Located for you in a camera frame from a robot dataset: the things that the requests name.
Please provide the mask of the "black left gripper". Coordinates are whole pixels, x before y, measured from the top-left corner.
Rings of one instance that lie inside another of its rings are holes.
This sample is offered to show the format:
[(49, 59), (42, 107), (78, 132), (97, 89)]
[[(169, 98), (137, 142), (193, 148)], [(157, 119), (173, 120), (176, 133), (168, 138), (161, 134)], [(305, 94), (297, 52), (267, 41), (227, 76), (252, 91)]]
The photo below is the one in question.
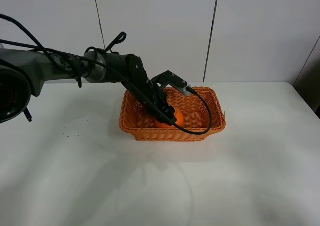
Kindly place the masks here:
[(167, 93), (155, 85), (151, 80), (147, 80), (140, 91), (144, 94), (139, 101), (144, 105), (147, 112), (154, 116), (160, 123), (176, 123), (176, 110), (170, 106), (167, 101)]

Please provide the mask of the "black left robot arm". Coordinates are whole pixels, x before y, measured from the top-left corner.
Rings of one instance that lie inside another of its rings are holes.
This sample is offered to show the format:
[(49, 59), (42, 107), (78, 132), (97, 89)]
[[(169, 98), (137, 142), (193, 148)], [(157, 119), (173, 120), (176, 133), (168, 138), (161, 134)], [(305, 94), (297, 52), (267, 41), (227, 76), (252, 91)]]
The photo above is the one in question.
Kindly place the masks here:
[(150, 80), (140, 57), (89, 49), (84, 56), (40, 49), (0, 50), (0, 121), (12, 120), (28, 111), (31, 96), (39, 96), (47, 81), (82, 79), (90, 83), (122, 83), (159, 122), (176, 123), (175, 109), (167, 94)]

